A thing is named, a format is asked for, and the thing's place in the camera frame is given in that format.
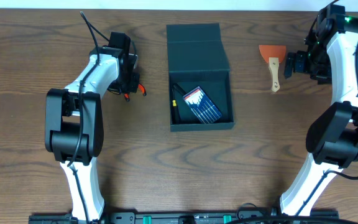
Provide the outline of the red handled pliers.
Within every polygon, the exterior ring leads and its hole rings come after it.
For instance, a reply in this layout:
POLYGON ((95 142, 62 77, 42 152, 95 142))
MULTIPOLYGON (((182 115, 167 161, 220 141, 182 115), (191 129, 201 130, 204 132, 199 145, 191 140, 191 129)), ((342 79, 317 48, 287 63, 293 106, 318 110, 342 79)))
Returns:
MULTIPOLYGON (((138 84, 137 90, 140 90, 140 91, 142 92, 142 95, 143 95, 143 96, 146 96, 146 95, 147 95, 146 89, 145 89, 145 87, 144 87, 141 83, 138 84)), ((126 100, 127 102, 129 102, 129 101, 130 101, 129 93, 125 93, 125 94, 124 94, 124 98, 125 98, 125 100, 126 100)))

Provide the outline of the black yellow screwdriver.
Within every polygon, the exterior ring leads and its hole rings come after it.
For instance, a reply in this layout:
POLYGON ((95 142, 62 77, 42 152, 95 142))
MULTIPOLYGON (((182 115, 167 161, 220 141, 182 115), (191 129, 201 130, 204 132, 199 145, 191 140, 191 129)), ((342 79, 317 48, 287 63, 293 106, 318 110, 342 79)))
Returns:
POLYGON ((173 107, 173 116, 176 123, 181 123, 180 113, 178 109, 178 103, 175 99, 175 93, 178 93, 182 98, 186 93, 182 87, 177 83, 174 83, 172 86, 172 107, 173 107))

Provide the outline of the blue drill bit case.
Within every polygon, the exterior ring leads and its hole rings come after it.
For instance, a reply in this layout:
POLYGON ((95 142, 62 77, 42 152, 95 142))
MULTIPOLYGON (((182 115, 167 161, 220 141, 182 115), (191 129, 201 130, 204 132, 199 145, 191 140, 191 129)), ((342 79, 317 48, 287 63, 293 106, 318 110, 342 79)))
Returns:
POLYGON ((203 124, 213 124, 222 116, 217 106, 199 86, 185 94, 183 100, 203 124))

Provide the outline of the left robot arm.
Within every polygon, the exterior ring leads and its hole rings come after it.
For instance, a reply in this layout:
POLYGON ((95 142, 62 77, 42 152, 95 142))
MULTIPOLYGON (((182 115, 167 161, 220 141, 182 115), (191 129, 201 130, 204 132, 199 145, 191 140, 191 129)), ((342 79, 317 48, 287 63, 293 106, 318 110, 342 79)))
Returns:
POLYGON ((65 88, 52 88, 46 96, 45 148, 53 153, 67 177, 73 209, 56 223, 100 223, 105 202, 101 195, 97 158, 104 142, 101 100, 105 93, 123 95, 145 87, 135 72, 138 56, 131 38, 112 32, 108 44, 89 53, 89 63, 65 88))

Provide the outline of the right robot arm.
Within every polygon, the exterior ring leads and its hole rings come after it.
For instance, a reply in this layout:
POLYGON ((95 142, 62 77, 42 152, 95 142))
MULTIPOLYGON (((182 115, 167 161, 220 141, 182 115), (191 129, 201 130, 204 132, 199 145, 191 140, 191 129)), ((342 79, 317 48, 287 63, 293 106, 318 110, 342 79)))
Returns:
POLYGON ((351 179, 343 170, 358 161, 358 17, 333 1, 318 12, 305 44, 306 51, 287 55, 284 76, 309 74, 330 83, 333 95, 307 132, 305 163, 280 197, 282 214, 302 217, 335 176, 351 179))

